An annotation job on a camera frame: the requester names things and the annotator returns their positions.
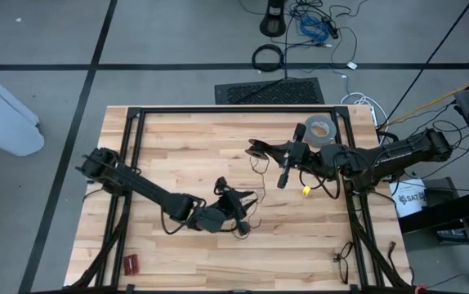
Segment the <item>red object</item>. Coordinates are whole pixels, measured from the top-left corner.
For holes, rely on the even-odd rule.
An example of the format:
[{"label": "red object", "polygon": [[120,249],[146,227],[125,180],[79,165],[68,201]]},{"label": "red object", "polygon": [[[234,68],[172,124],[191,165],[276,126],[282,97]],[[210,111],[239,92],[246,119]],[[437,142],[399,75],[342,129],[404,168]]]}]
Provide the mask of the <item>red object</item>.
[{"label": "red object", "polygon": [[419,294],[420,290],[425,290],[425,286],[419,284],[416,288],[414,288],[414,294]]},{"label": "red object", "polygon": [[126,275],[138,274],[138,256],[136,254],[123,258],[123,270]]}]

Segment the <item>yellow cable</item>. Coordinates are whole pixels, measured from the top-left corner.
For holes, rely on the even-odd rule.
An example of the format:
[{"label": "yellow cable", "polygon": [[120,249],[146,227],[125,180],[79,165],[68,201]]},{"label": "yellow cable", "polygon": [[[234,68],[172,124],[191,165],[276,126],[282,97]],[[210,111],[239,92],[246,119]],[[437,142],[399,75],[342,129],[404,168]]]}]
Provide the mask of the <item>yellow cable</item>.
[{"label": "yellow cable", "polygon": [[433,105],[435,105],[435,104],[437,104],[437,103],[440,103],[441,101],[443,101],[443,100],[449,98],[450,96],[452,96],[452,95],[458,93],[459,91],[466,90],[468,87],[469,87],[469,84],[466,85],[466,86],[463,87],[463,88],[460,88],[460,89],[457,89],[457,90],[452,91],[452,92],[450,92],[450,93],[447,93],[447,94],[443,95],[442,97],[440,97],[440,98],[438,98],[438,99],[436,99],[436,100],[433,100],[433,101],[431,101],[431,102],[429,102],[429,103],[426,103],[426,104],[424,104],[424,105],[422,105],[422,106],[416,108],[415,110],[409,112],[408,114],[404,114],[404,116],[402,116],[402,117],[399,117],[399,118],[397,118],[397,119],[391,120],[391,121],[389,122],[389,124],[386,125],[386,127],[387,127],[387,126],[390,126],[391,124],[397,123],[397,122],[399,122],[400,120],[403,120],[403,119],[405,119],[405,118],[407,118],[407,117],[409,117],[409,116],[415,114],[416,112],[418,112],[418,111],[420,111],[420,110],[422,110],[422,109],[425,109],[425,108],[427,108],[427,107],[430,107],[430,106],[433,106]]}]

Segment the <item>black floor stripe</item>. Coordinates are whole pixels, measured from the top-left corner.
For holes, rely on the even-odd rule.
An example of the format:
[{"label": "black floor stripe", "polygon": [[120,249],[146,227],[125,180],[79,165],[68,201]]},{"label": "black floor stripe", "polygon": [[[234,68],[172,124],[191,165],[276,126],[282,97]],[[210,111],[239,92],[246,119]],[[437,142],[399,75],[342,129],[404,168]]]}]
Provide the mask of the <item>black floor stripe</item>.
[{"label": "black floor stripe", "polygon": [[0,65],[0,71],[89,70],[91,65]]},{"label": "black floor stripe", "polygon": [[[441,48],[441,46],[445,43],[445,40],[447,40],[447,38],[449,37],[449,35],[453,32],[454,28],[456,28],[456,25],[460,22],[460,20],[463,18],[463,16],[465,15],[465,13],[467,13],[467,11],[469,10],[469,3],[465,6],[465,8],[463,9],[462,13],[460,14],[460,16],[458,16],[458,18],[456,19],[456,21],[454,21],[453,25],[450,27],[449,31],[445,34],[444,38],[441,39],[441,42],[440,44],[438,44],[438,46],[436,47],[436,49],[432,52],[432,54],[429,56],[429,58],[427,59],[427,64],[430,64],[431,60],[432,60],[432,57],[434,57],[434,55],[436,54],[436,52],[438,52],[438,50]],[[413,82],[411,82],[411,84],[409,85],[409,88],[407,88],[407,91],[405,91],[405,93],[401,96],[400,100],[398,100],[398,103],[396,103],[396,106],[395,108],[389,113],[389,115],[387,116],[385,122],[378,128],[378,129],[381,129],[385,126],[385,124],[389,121],[389,119],[391,119],[392,117],[392,114],[395,113],[395,111],[398,109],[398,107],[401,105],[401,103],[404,101],[404,99],[407,97],[407,95],[409,94],[409,92],[411,91],[411,89],[413,88],[413,86],[416,84],[416,82],[418,81],[418,79],[422,76],[423,74],[423,70],[424,69],[420,69],[419,73],[416,75],[416,78],[414,78]]]},{"label": "black floor stripe", "polygon": [[74,112],[73,120],[71,121],[71,126],[69,127],[69,132],[65,140],[64,149],[62,150],[62,155],[60,156],[60,163],[56,169],[55,179],[47,198],[46,208],[40,220],[40,226],[38,227],[37,236],[33,244],[33,249],[29,255],[28,264],[26,265],[24,277],[20,282],[19,293],[31,292],[33,287],[34,279],[37,274],[38,266],[40,264],[40,259],[42,258],[42,253],[44,247],[46,246],[47,236],[49,235],[49,229],[51,228],[51,223],[53,221],[53,216],[55,215],[56,204],[60,197],[60,191],[62,185],[64,184],[65,174],[69,166],[69,160],[71,159],[71,154],[73,153],[74,142],[77,139],[78,129],[80,128],[80,123],[84,114],[84,110],[87,105],[87,100],[89,98],[89,93],[92,88],[93,81],[95,79],[96,67],[100,60],[102,50],[104,49],[105,39],[109,32],[109,27],[111,25],[111,20],[113,19],[114,10],[117,6],[117,0],[110,0],[108,11],[105,15],[104,24],[100,31],[100,36],[98,42],[96,43],[96,48],[93,53],[91,68],[87,72],[86,80],[84,82],[82,92],[78,98],[77,108]]},{"label": "black floor stripe", "polygon": [[[356,63],[358,69],[469,69],[466,63]],[[240,70],[253,69],[250,63],[220,64],[100,64],[100,65],[0,65],[0,71],[63,71],[63,70]],[[346,64],[289,63],[288,69],[348,69]]]}]

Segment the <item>black metal frame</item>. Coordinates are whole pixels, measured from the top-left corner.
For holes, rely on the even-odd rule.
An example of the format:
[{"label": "black metal frame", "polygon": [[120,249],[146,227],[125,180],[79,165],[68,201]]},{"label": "black metal frame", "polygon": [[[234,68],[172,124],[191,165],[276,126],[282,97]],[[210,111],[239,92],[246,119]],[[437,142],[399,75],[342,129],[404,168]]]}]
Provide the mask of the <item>black metal frame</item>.
[{"label": "black metal frame", "polygon": [[451,179],[446,178],[446,180],[451,191],[440,192],[452,194],[453,200],[399,218],[403,234],[420,229],[465,229],[469,241],[469,194],[460,198]]},{"label": "black metal frame", "polygon": [[[162,108],[129,108],[127,111],[127,121],[124,128],[123,133],[123,140],[120,149],[120,158],[124,160],[126,158],[127,147],[129,143],[129,136],[132,129],[132,120],[134,118],[138,118],[138,126],[136,129],[136,137],[135,143],[133,145],[133,154],[132,154],[132,161],[131,167],[136,167],[138,164],[138,158],[141,149],[141,140],[143,135],[143,126],[145,122],[145,117],[147,114],[174,114],[174,113],[326,113],[330,114],[331,119],[335,122],[337,126],[337,137],[336,142],[342,143],[342,133],[339,127],[338,117],[342,118],[345,131],[346,131],[346,138],[347,143],[350,147],[355,147],[355,140],[353,136],[351,120],[348,108],[346,106],[298,106],[298,107],[280,107],[280,106],[262,106],[262,107],[254,107],[254,106],[239,106],[239,107],[162,107]],[[358,217],[355,211],[355,205],[353,202],[354,193],[352,191],[351,186],[348,182],[344,182],[344,191],[346,195],[346,204],[347,204],[347,211],[349,215],[350,227],[352,232],[353,242],[355,244],[355,255],[356,255],[356,265],[358,268],[358,275],[360,278],[360,284],[362,288],[362,293],[414,293],[414,288],[410,287],[407,283],[405,283],[398,274],[389,266],[389,263],[386,261],[385,257],[380,253],[380,251],[376,247],[376,242],[374,240],[374,232],[373,232],[373,224],[370,218],[369,206],[367,205],[367,199],[364,195],[360,195],[360,203],[361,203],[361,211],[363,213],[364,224],[365,228],[360,224],[358,221]],[[116,195],[112,196],[111,203],[109,205],[109,214],[106,221],[105,226],[105,236],[103,247],[104,248],[111,248],[114,243],[116,242],[117,250],[114,257],[114,267],[111,276],[111,285],[109,286],[102,286],[104,282],[104,272],[106,267],[106,259],[107,254],[105,257],[98,260],[93,261],[91,267],[97,268],[98,273],[96,274],[96,284],[95,287],[86,288],[86,290],[96,290],[101,289],[103,292],[107,292],[111,287],[115,289],[116,292],[118,288],[118,281],[120,277],[122,259],[123,259],[123,250],[125,247],[125,238],[127,233],[127,225],[129,222],[129,212],[131,209],[132,204],[132,195],[126,195],[124,202],[123,202],[123,214],[120,217],[120,221],[118,222],[115,229],[114,227],[114,219],[116,217],[116,209],[118,207],[118,197]],[[368,249],[371,260],[373,264],[374,276],[376,279],[376,286],[369,286],[368,279],[367,279],[367,270],[365,268],[364,263],[364,253],[361,247],[361,243],[363,243],[366,248]],[[72,288],[66,288],[64,290],[65,293],[72,292],[72,293],[79,293],[82,291],[80,287],[86,287],[89,282],[92,280],[93,275],[95,273],[84,274],[83,276],[83,283],[77,282],[75,283]],[[394,287],[385,287],[383,282],[382,273],[386,275],[389,279],[391,284]],[[133,293],[134,286],[128,287],[129,290],[126,290],[125,293]],[[158,293],[161,291],[134,291],[135,293]],[[185,294],[204,294],[210,293],[207,291],[182,291]],[[215,292],[215,293],[229,293],[232,294],[234,291],[224,291],[224,292]],[[350,285],[350,290],[348,291],[276,291],[280,294],[311,294],[311,293],[359,293],[358,288],[356,285]],[[443,292],[435,292],[435,291],[420,291],[420,293],[443,293]]]}]

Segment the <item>small yellow object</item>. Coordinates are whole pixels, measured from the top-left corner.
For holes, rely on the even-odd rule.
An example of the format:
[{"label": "small yellow object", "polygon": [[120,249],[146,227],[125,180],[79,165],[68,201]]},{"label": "small yellow object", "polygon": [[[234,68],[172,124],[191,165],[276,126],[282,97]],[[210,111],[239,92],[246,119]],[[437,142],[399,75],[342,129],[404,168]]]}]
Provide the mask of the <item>small yellow object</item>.
[{"label": "small yellow object", "polygon": [[310,186],[303,187],[302,193],[303,193],[304,196],[309,195],[309,192],[310,192]]}]

